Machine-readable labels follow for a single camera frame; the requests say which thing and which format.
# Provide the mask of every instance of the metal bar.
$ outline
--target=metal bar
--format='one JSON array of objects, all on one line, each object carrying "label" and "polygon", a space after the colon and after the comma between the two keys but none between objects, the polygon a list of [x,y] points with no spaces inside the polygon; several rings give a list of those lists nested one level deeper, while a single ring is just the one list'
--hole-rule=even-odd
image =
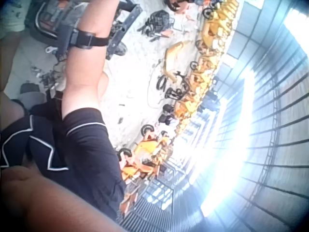
[{"label": "metal bar", "polygon": [[303,75],[300,79],[298,79],[294,84],[292,84],[290,87],[288,87],[285,91],[283,91],[280,95],[275,97],[269,102],[266,102],[264,105],[261,105],[260,107],[256,108],[255,110],[252,111],[252,113],[259,111],[260,109],[264,108],[265,106],[273,103],[274,101],[280,99],[283,95],[291,91],[294,87],[296,87],[299,83],[301,83],[303,80],[305,80],[308,77],[309,73],[307,72],[305,75]]},{"label": "metal bar", "polygon": [[304,116],[304,117],[301,117],[301,118],[299,118],[299,119],[297,119],[297,120],[294,120],[294,121],[292,121],[292,122],[283,124],[283,125],[278,126],[278,127],[276,127],[276,128],[272,128],[272,129],[269,129],[269,130],[264,130],[264,131],[255,132],[255,133],[249,134],[249,136],[258,135],[258,134],[263,134],[263,133],[267,133],[267,132],[271,132],[271,131],[276,131],[276,130],[279,130],[279,129],[288,127],[288,126],[290,126],[290,125],[299,123],[299,122],[301,122],[301,121],[304,121],[304,120],[306,120],[306,119],[308,119],[308,118],[309,118],[309,115],[306,115],[306,116]]},{"label": "metal bar", "polygon": [[240,32],[239,30],[234,30],[234,32],[236,32],[236,33],[238,33],[238,34],[240,34],[240,35],[242,35],[242,36],[246,37],[247,39],[251,40],[251,41],[252,41],[252,42],[254,42],[255,44],[257,44],[257,45],[261,46],[261,48],[263,48],[263,49],[267,49],[267,48],[266,48],[266,47],[264,47],[262,44],[260,44],[258,41],[256,41],[256,40],[252,39],[251,37],[249,37],[248,35],[246,35],[246,34],[244,34],[244,33]]},{"label": "metal bar", "polygon": [[[284,39],[283,39],[283,41],[281,42],[281,44],[280,44],[278,47],[281,47],[287,38],[288,38],[288,36],[285,36]],[[273,69],[273,67],[279,62],[279,60],[281,59],[281,57],[283,57],[283,55],[288,51],[288,49],[290,48],[290,45],[291,45],[294,41],[295,41],[295,39],[292,37],[291,41],[290,41],[289,44],[286,46],[286,48],[285,48],[285,50],[283,51],[283,53],[279,56],[279,58],[278,58],[274,63],[272,63],[272,66],[266,71],[266,73],[264,73],[263,76],[262,76],[260,79],[258,79],[258,80],[256,81],[255,85],[258,84],[258,83],[266,76],[266,74],[268,74],[268,73]],[[260,74],[260,72],[261,72],[262,70],[264,70],[264,68],[265,68],[267,65],[268,65],[268,63],[266,63],[260,71],[258,71],[257,73],[255,73],[255,76],[257,77],[257,76]],[[241,106],[241,102],[240,102],[236,107],[234,107],[234,110],[235,110],[236,108],[240,107],[240,106]]]},{"label": "metal bar", "polygon": [[[276,11],[275,11],[275,13],[274,13],[274,15],[273,15],[273,17],[272,17],[272,19],[271,19],[271,21],[270,21],[270,24],[269,24],[269,26],[268,26],[268,28],[267,28],[267,31],[266,31],[266,33],[265,33],[265,35],[264,35],[264,37],[263,37],[263,39],[262,39],[262,41],[261,41],[261,44],[257,47],[257,49],[255,50],[254,54],[251,56],[251,58],[250,58],[249,61],[246,63],[246,65],[243,67],[243,69],[240,71],[240,73],[237,75],[236,79],[235,79],[234,82],[232,83],[232,86],[234,86],[234,84],[237,82],[237,80],[239,79],[239,77],[240,77],[240,75],[242,74],[242,72],[247,68],[247,66],[249,65],[249,63],[251,62],[251,60],[254,58],[254,56],[257,54],[257,52],[259,51],[259,49],[260,49],[260,47],[262,46],[263,42],[265,41],[265,39],[266,39],[266,37],[267,37],[267,35],[268,35],[268,33],[269,33],[269,30],[270,30],[270,28],[271,28],[271,26],[272,26],[272,24],[273,24],[273,22],[274,22],[274,19],[275,19],[276,15],[277,15],[278,9],[279,9],[279,7],[281,6],[281,3],[282,3],[282,0],[280,0],[280,2],[279,2],[278,5],[277,5]],[[222,97],[224,97],[225,94],[226,94],[228,91],[229,91],[229,90],[225,91],[225,93],[220,97],[220,99],[221,99]]]},{"label": "metal bar", "polygon": [[224,85],[228,86],[229,88],[233,89],[234,91],[237,91],[236,89],[234,89],[231,85],[229,85],[228,83],[226,83],[225,81],[221,80],[218,76],[215,76],[215,78],[218,79],[218,81],[221,81]]},{"label": "metal bar", "polygon": [[282,222],[285,226],[289,227],[290,229],[293,228],[292,225],[290,225],[286,220],[284,220],[283,218],[279,217],[278,215],[270,212],[269,210],[259,206],[257,203],[250,201],[248,198],[246,198],[245,196],[241,195],[239,192],[237,192],[236,190],[233,190],[237,195],[239,195],[241,198],[245,199],[246,201],[248,201],[250,204],[254,205],[256,208],[264,211],[265,213],[267,213],[268,215],[271,215],[273,218],[277,219],[278,221]]},{"label": "metal bar", "polygon": [[247,181],[250,181],[250,182],[252,182],[252,183],[256,183],[257,185],[261,185],[261,186],[263,186],[263,187],[265,187],[265,188],[273,189],[273,190],[276,190],[276,191],[279,191],[279,192],[284,192],[284,193],[287,193],[287,194],[290,194],[290,195],[294,195],[294,196],[301,197],[301,198],[304,198],[304,199],[309,200],[309,196],[304,195],[304,194],[300,194],[300,193],[296,193],[296,192],[293,192],[293,191],[287,191],[287,190],[284,190],[284,189],[281,189],[281,188],[269,186],[269,185],[263,184],[263,183],[261,183],[261,182],[258,182],[258,181],[254,181],[254,180],[245,178],[245,177],[243,177],[243,176],[240,176],[240,178],[242,178],[242,179],[244,179],[244,180],[247,180]]},{"label": "metal bar", "polygon": [[[269,118],[269,117],[271,117],[271,116],[274,116],[274,115],[276,115],[276,114],[278,114],[278,113],[280,113],[280,112],[282,112],[282,111],[284,111],[284,110],[286,110],[286,109],[288,109],[288,108],[290,108],[290,107],[296,105],[297,103],[301,102],[302,100],[306,99],[307,97],[309,97],[309,93],[307,93],[307,94],[305,94],[304,96],[298,98],[297,100],[295,100],[294,102],[288,104],[287,106],[285,106],[285,107],[283,107],[283,108],[277,110],[276,112],[273,112],[273,113],[271,113],[271,114],[269,114],[269,115],[267,115],[267,116],[265,116],[265,117],[262,117],[262,118],[260,118],[260,119],[258,119],[258,120],[256,120],[256,121],[253,121],[251,124],[257,123],[257,122],[262,121],[262,120],[264,120],[264,119],[266,119],[266,118]],[[238,120],[232,121],[232,122],[230,122],[230,123],[228,123],[228,124],[226,124],[226,125],[224,125],[224,126],[221,126],[219,129],[224,128],[224,127],[227,127],[227,126],[230,126],[230,125],[232,125],[232,124],[234,124],[234,123],[236,123],[236,122],[238,122]]]},{"label": "metal bar", "polygon": [[[282,18],[282,21],[280,22],[280,26],[279,26],[278,30],[276,31],[276,36],[275,36],[275,41],[274,41],[274,43],[270,46],[270,48],[269,48],[268,50],[266,50],[266,51],[264,52],[264,54],[261,56],[261,57],[262,57],[261,61],[260,61],[260,62],[257,62],[257,63],[254,65],[253,70],[256,71],[257,68],[260,67],[260,65],[263,63],[263,60],[264,60],[265,56],[267,56],[268,54],[270,54],[271,50],[275,47],[274,45],[275,45],[276,42],[278,41],[278,38],[281,38],[280,35],[281,35],[281,33],[284,31],[284,30],[281,30],[281,29],[284,28],[284,27],[283,27],[283,25],[284,25],[284,20],[285,20],[286,16],[288,15],[290,9],[291,9],[292,7],[294,7],[295,5],[297,5],[297,3],[298,3],[297,0],[293,0],[293,1],[290,3],[290,5],[288,6],[288,8],[287,8],[287,10],[286,10],[286,12],[285,12],[285,14],[284,14],[284,16],[283,16],[283,18]],[[289,34],[289,31],[287,31],[286,36],[284,36],[284,39],[283,39],[283,41],[281,42],[281,45],[284,43],[284,41],[286,40],[286,38],[288,38],[288,37],[287,37],[288,34]]]},{"label": "metal bar", "polygon": [[[284,20],[285,20],[285,18],[287,17],[287,15],[288,15],[290,9],[291,9],[292,7],[295,7],[295,5],[297,5],[297,3],[298,3],[298,0],[293,0],[293,1],[291,1],[290,4],[288,5],[287,10],[285,11],[284,16],[283,16],[283,18],[282,18],[282,20],[281,20],[281,22],[280,22],[280,26],[279,26],[279,28],[278,28],[277,31],[276,31],[275,41],[272,43],[272,45],[270,46],[270,48],[269,48],[268,50],[265,51],[265,53],[262,55],[262,58],[264,58],[264,56],[268,55],[268,54],[271,52],[271,50],[275,47],[274,44],[277,42],[278,38],[281,38],[280,35],[281,35],[281,33],[282,33],[284,30],[282,30],[281,32],[280,32],[280,30],[284,28],[284,27],[283,27],[283,25],[284,25]],[[256,67],[253,67],[253,69],[256,70],[256,69],[261,65],[262,62],[263,62],[263,59],[261,60],[261,62],[258,62],[258,63],[256,64]]]},{"label": "metal bar", "polygon": [[[251,134],[249,134],[249,136],[254,136],[254,135],[263,134],[263,133],[267,133],[267,132],[271,132],[271,131],[276,131],[276,130],[279,130],[279,129],[288,127],[288,126],[290,126],[290,125],[299,123],[299,122],[301,122],[301,121],[304,121],[304,120],[306,120],[306,119],[308,119],[308,118],[309,118],[309,115],[306,115],[306,116],[301,117],[301,118],[299,118],[299,119],[296,119],[296,120],[294,120],[294,121],[292,121],[292,122],[283,124],[283,125],[281,125],[281,126],[278,126],[278,127],[272,128],[272,129],[268,129],[268,130],[263,130],[263,131],[251,133]],[[235,129],[234,129],[234,130],[227,130],[226,132],[220,133],[220,134],[225,134],[225,133],[232,132],[232,131],[235,131]],[[221,141],[227,141],[227,140],[231,140],[231,139],[221,139],[221,140],[216,140],[215,142],[221,142]]]},{"label": "metal bar", "polygon": [[221,223],[221,225],[222,225],[224,231],[226,231],[227,228],[226,228],[224,222],[222,221],[221,217],[220,217],[219,214],[217,213],[216,209],[214,209],[213,212],[214,212],[214,214],[217,216],[217,218],[219,219],[219,221],[220,221],[220,223]]},{"label": "metal bar", "polygon": [[[247,147],[246,149],[252,150],[252,149],[265,149],[265,148],[270,148],[270,147],[293,146],[293,145],[304,144],[304,143],[308,143],[308,142],[309,142],[309,139],[304,139],[304,140],[299,140],[299,141],[286,143],[286,144],[277,144],[277,145],[271,145],[271,146],[255,146],[255,147]],[[213,149],[228,150],[229,147],[213,147]]]},{"label": "metal bar", "polygon": [[[261,16],[261,13],[262,13],[263,8],[264,8],[264,5],[263,5],[262,9],[259,11],[259,14],[257,15],[256,21],[255,21],[254,26],[253,26],[253,28],[252,28],[252,31],[251,31],[251,33],[250,33],[250,35],[249,35],[249,38],[248,38],[246,44],[244,45],[243,49],[241,50],[241,52],[240,52],[240,54],[239,54],[239,57],[241,57],[241,55],[242,55],[243,52],[245,51],[245,49],[246,49],[246,47],[247,47],[247,45],[248,45],[248,43],[249,43],[249,41],[250,41],[250,38],[252,37],[252,35],[253,35],[253,33],[254,33],[255,27],[256,27],[256,25],[257,25],[257,22],[258,22],[259,19],[260,19],[260,16]],[[228,74],[227,74],[226,78],[224,79],[224,81],[227,80],[227,78],[228,78],[229,75],[232,73],[232,71],[233,71],[233,69],[231,69],[231,70],[228,72]]]},{"label": "metal bar", "polygon": [[[258,101],[259,99],[261,99],[262,97],[264,97],[266,94],[268,94],[270,91],[272,91],[274,88],[276,88],[277,86],[279,86],[283,81],[285,81],[292,73],[294,73],[294,71],[300,66],[302,65],[302,63],[308,60],[308,57],[305,56],[303,57],[276,85],[274,85],[272,88],[270,88],[269,90],[267,90],[264,94],[262,94],[260,97],[256,98],[254,100],[254,102]],[[276,77],[276,75],[278,74],[278,72],[276,72],[275,75],[273,75],[269,80],[273,79]]]},{"label": "metal bar", "polygon": [[[282,64],[281,67],[280,67],[278,70],[276,70],[276,72],[271,76],[271,78],[269,78],[264,84],[262,84],[262,85],[255,91],[255,93],[257,93],[258,91],[260,91],[265,85],[268,84],[269,81],[272,80],[272,78],[274,78],[275,76],[277,76],[277,74],[280,73],[281,70],[284,69],[284,68],[286,67],[286,65],[294,58],[294,56],[296,55],[296,53],[297,53],[299,50],[301,50],[301,47],[300,47],[300,46],[298,46],[298,48],[290,55],[290,57],[285,61],[285,63]],[[265,76],[267,73],[269,73],[270,70],[273,69],[273,67],[274,67],[274,65],[273,65],[272,67],[270,67],[270,69],[260,78],[260,80],[262,80],[262,78],[264,78],[264,76]]]},{"label": "metal bar", "polygon": [[[285,44],[285,41],[287,38],[289,38],[289,31],[287,32],[286,36],[284,37],[284,39],[282,40],[282,42],[278,45],[278,47],[282,47]],[[290,36],[291,40],[290,42],[287,44],[287,46],[285,47],[285,49],[283,50],[282,54],[278,56],[278,59],[272,63],[271,67],[266,71],[266,73],[264,73],[257,81],[256,83],[258,84],[265,76],[266,74],[268,74],[273,67],[279,62],[279,60],[281,60],[282,57],[284,57],[285,53],[289,50],[289,48],[291,47],[292,43],[294,42],[294,37]],[[266,63],[264,64],[264,66],[260,69],[260,71],[258,71],[256,73],[256,76],[258,76],[266,67],[267,65],[269,65],[269,63],[266,61]]]},{"label": "metal bar", "polygon": [[277,144],[277,145],[271,145],[271,146],[256,146],[256,147],[247,147],[246,149],[264,149],[264,148],[270,148],[270,147],[282,147],[282,146],[293,146],[297,144],[304,144],[309,142],[309,139],[303,139],[291,143],[286,143],[286,144]]},{"label": "metal bar", "polygon": [[256,165],[256,166],[265,166],[272,168],[309,168],[309,165],[279,165],[279,164],[263,164],[263,163],[254,163],[249,161],[243,161],[243,163]]},{"label": "metal bar", "polygon": [[232,209],[232,207],[231,206],[229,206],[226,202],[225,202],[225,200],[223,200],[223,203],[226,205],[226,207],[237,217],[237,219],[239,220],[239,221],[241,221],[244,225],[245,225],[245,227],[247,227],[251,232],[255,232],[256,230],[255,229],[253,229],[240,215],[238,215],[233,209]]}]

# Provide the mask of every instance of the debris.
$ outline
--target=debris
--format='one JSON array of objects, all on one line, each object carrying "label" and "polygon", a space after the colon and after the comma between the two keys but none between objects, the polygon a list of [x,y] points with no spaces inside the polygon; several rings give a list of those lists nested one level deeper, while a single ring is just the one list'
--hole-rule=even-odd
[{"label": "debris", "polygon": [[123,122],[124,118],[121,117],[119,120],[118,120],[118,124],[121,124]]}]

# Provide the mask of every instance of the concrete floor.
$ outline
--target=concrete floor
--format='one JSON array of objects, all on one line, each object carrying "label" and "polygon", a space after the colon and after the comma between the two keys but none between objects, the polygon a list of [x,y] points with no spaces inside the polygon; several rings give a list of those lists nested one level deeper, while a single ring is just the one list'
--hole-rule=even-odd
[{"label": "concrete floor", "polygon": [[[162,75],[163,62],[154,68],[159,60],[163,61],[165,51],[171,45],[184,40],[195,41],[197,22],[187,21],[182,15],[173,15],[162,0],[136,0],[143,12],[123,38],[128,52],[123,57],[113,56],[105,63],[104,71],[110,78],[110,84],[101,101],[103,119],[107,125],[113,146],[130,145],[138,137],[140,128],[144,124],[154,124],[161,114],[162,106],[170,100],[164,99],[164,93],[155,88],[157,78]],[[171,38],[161,38],[150,43],[150,38],[142,36],[140,28],[150,14],[164,9],[176,19],[176,27],[187,30],[185,34],[175,31]],[[197,6],[188,10],[193,19],[197,18]],[[40,79],[31,71],[31,67],[38,67],[42,72],[52,70],[56,58],[45,53],[47,45],[30,37],[25,31],[22,42],[14,58],[12,73],[5,90],[10,98],[17,98],[20,86],[25,82],[40,84]],[[190,61],[196,58],[194,42],[189,44],[175,60],[175,70],[186,72]]]}]

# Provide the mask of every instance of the bright light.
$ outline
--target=bright light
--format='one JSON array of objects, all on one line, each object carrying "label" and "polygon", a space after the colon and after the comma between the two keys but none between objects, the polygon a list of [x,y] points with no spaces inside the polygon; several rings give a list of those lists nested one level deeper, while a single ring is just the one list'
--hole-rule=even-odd
[{"label": "bright light", "polygon": [[172,203],[172,198],[169,198],[165,203],[162,204],[161,209],[165,210]]},{"label": "bright light", "polygon": [[183,191],[187,190],[190,187],[189,183],[186,183],[186,185],[182,188]]},{"label": "bright light", "polygon": [[147,198],[147,201],[148,201],[148,202],[152,202],[152,201],[153,201],[153,197],[152,197],[152,196],[149,196],[149,197]]},{"label": "bright light", "polygon": [[192,173],[192,175],[189,178],[189,183],[192,185],[198,175],[205,169],[208,167],[208,165],[210,165],[215,157],[215,152],[213,150],[213,145],[214,145],[214,141],[216,140],[223,116],[224,116],[224,112],[226,110],[226,105],[227,105],[227,100],[226,99],[221,99],[220,100],[221,103],[221,107],[220,107],[220,111],[216,120],[216,123],[213,127],[212,133],[209,137],[209,140],[206,144],[206,146],[204,147],[203,151],[205,152],[203,154],[203,156],[200,157],[200,159],[198,160],[198,162],[195,165],[195,169]]},{"label": "bright light", "polygon": [[227,66],[229,66],[230,68],[234,68],[234,66],[237,63],[237,59],[232,57],[229,54],[225,54],[225,56],[223,57],[223,63],[225,63]]},{"label": "bright light", "polygon": [[[215,116],[216,116],[216,113],[215,112],[211,112],[211,115],[209,117],[209,121],[208,121],[208,124],[206,126],[205,132],[203,133],[203,137],[205,139],[202,138],[201,139],[202,141],[205,141],[207,139],[208,133],[209,133],[209,131],[211,129],[211,126],[212,126],[212,123],[213,123],[213,120],[214,120]],[[192,170],[192,168],[194,167],[194,165],[196,164],[196,162],[198,160],[203,159],[203,157],[205,156],[207,151],[204,148],[200,149],[199,147],[197,147],[193,153],[195,155],[192,156],[191,161],[190,161],[190,163],[188,165],[188,168],[185,170],[186,174],[189,174],[189,172]]]},{"label": "bright light", "polygon": [[295,37],[304,52],[309,55],[309,18],[305,14],[292,9],[285,18],[284,24]]},{"label": "bright light", "polygon": [[219,161],[211,190],[201,205],[203,215],[207,217],[232,191],[237,183],[243,161],[247,158],[246,147],[249,143],[252,109],[254,99],[254,73],[245,78],[242,109],[230,149]]}]

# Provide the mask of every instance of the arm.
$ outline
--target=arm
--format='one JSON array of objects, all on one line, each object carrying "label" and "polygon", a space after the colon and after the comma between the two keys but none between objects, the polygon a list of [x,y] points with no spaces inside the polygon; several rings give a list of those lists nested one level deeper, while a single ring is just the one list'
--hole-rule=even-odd
[{"label": "arm", "polygon": [[[119,0],[92,0],[78,29],[95,33],[96,37],[108,37],[118,3]],[[66,69],[67,86],[62,101],[63,118],[77,109],[99,108],[99,80],[107,78],[103,74],[105,56],[106,47],[70,49]]]},{"label": "arm", "polygon": [[22,214],[33,232],[124,232],[81,198],[28,168],[9,168],[1,177],[5,203],[13,215]]}]

